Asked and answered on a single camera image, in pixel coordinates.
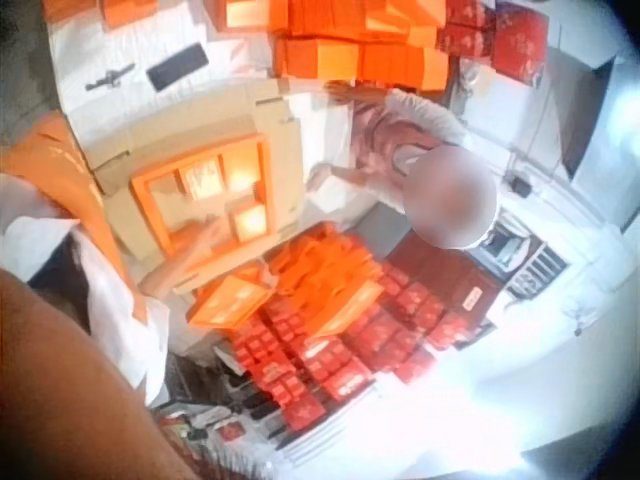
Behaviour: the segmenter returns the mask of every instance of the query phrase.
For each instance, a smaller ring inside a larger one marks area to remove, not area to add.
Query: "gift box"
[[[496,12],[480,0],[447,0],[447,25],[493,30],[495,22]]]
[[[419,348],[402,364],[398,365],[393,373],[405,384],[410,384],[415,379],[424,375],[435,363],[436,359],[426,350]]]
[[[325,380],[322,386],[337,401],[342,401],[366,385],[371,379],[371,371],[353,357],[347,365]]]
[[[447,24],[438,32],[437,48],[449,55],[467,58],[488,57],[493,45],[493,31]]]
[[[325,414],[322,404],[310,393],[292,402],[282,411],[282,416],[294,431],[302,430]]]
[[[537,86],[547,57],[549,18],[534,10],[500,2],[491,66],[498,73]]]
[[[427,340],[437,350],[446,350],[455,342],[467,340],[469,324],[467,319],[455,312],[447,313]]]
[[[440,321],[443,311],[444,303],[431,296],[418,308],[412,322],[426,331],[431,331]]]
[[[256,384],[266,389],[267,386],[287,373],[295,373],[296,369],[286,355],[281,351],[275,351],[271,355],[253,364],[249,371]]]

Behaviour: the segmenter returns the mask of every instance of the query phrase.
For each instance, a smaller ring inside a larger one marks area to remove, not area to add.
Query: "orange packaging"
[[[205,0],[204,6],[220,32],[279,31],[289,25],[286,0]]]
[[[434,26],[411,27],[407,37],[407,45],[421,48],[435,48],[438,28]]]
[[[287,40],[287,71],[299,78],[351,80],[358,75],[358,44],[337,40]]]
[[[153,15],[157,0],[104,0],[102,6],[104,21],[113,29]]]
[[[197,295],[187,312],[190,325],[235,330],[269,299],[271,292],[235,275],[215,281]]]
[[[446,0],[366,0],[367,13],[396,17],[413,25],[446,23]]]
[[[359,78],[371,82],[389,82],[391,77],[390,45],[363,45],[362,68]]]
[[[407,87],[442,91],[447,86],[449,56],[433,48],[407,47]]]
[[[382,293],[382,287],[369,279],[351,282],[305,328],[311,336],[336,335],[346,330]]]

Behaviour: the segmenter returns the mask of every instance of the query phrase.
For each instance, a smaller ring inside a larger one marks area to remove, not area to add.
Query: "cardboard box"
[[[135,163],[137,156],[145,153],[140,151],[142,148],[157,145],[174,135],[179,139],[180,134],[197,132],[203,127],[208,127],[208,131],[215,131],[223,126],[221,122],[251,116],[258,103],[278,99],[280,95],[280,86],[276,79],[256,80],[249,84],[232,85],[204,95],[195,95],[137,119],[129,127],[121,128],[109,137],[85,148],[83,153],[91,170],[118,158],[127,158],[127,162]],[[188,145],[193,138],[187,136],[185,141]],[[173,142],[165,142],[162,146],[166,148],[170,143]],[[177,145],[177,148],[184,149],[184,145]],[[171,155],[165,154],[159,161]]]
[[[210,103],[211,98],[219,98],[219,94],[203,97],[202,103],[208,106],[209,111],[203,111],[199,104],[192,105],[193,115],[197,117],[192,121],[187,120],[189,108],[177,106],[168,109],[171,112],[178,112],[178,117],[190,125],[204,123],[210,116],[213,116],[215,120],[213,122],[163,139],[163,135],[166,136],[167,131],[173,130],[175,125],[175,122],[171,121],[172,116],[163,111],[157,117],[144,119],[141,125],[135,125],[127,131],[117,132],[112,136],[116,147],[121,148],[125,144],[131,146],[132,150],[129,154],[119,155],[105,162],[108,160],[108,155],[113,153],[113,148],[108,142],[102,142],[102,146],[96,146],[88,153],[88,158],[92,159],[93,165],[98,165],[94,173],[102,188],[110,193],[103,199],[107,219],[116,237],[135,258],[143,263],[144,270],[150,271],[163,260],[163,257],[159,254],[145,220],[129,192],[128,183],[132,173],[145,165],[162,162],[174,152],[183,153],[198,146],[199,142],[212,143],[215,138],[226,139],[239,132],[257,130],[268,136],[273,159],[271,178],[273,184],[278,186],[272,195],[276,233],[228,255],[225,261],[216,267],[205,269],[198,275],[185,275],[176,289],[178,293],[187,293],[220,274],[262,255],[298,233],[297,219],[304,199],[300,125],[297,121],[290,120],[291,114],[287,103],[278,97],[272,97],[274,94],[279,94],[278,82],[259,81],[243,86],[239,90],[231,87],[225,91],[226,97],[233,98],[233,95],[238,92],[239,97],[231,102],[225,98],[221,103],[222,107],[214,107]],[[237,116],[238,109],[244,109],[247,115]],[[226,114],[231,116],[224,121],[221,120],[220,110],[225,110]],[[142,138],[128,138],[130,132],[139,132]],[[207,212],[215,213],[213,201],[190,203],[186,197],[177,198],[180,197],[177,189],[171,193],[166,191],[153,193],[161,204],[162,214],[168,225],[179,226],[192,220],[194,216],[200,218]]]

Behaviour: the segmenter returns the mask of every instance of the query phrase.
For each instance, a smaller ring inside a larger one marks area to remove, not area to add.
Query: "woman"
[[[309,191],[333,175],[406,213],[436,246],[463,249],[482,240],[497,212],[497,189],[486,165],[465,148],[469,135],[451,112],[397,89],[334,82],[327,90],[339,102],[355,102],[356,168],[321,164]]]
[[[218,232],[208,223],[136,286],[61,114],[2,158],[0,268],[74,319],[147,404],[164,381],[169,310],[161,300]]]

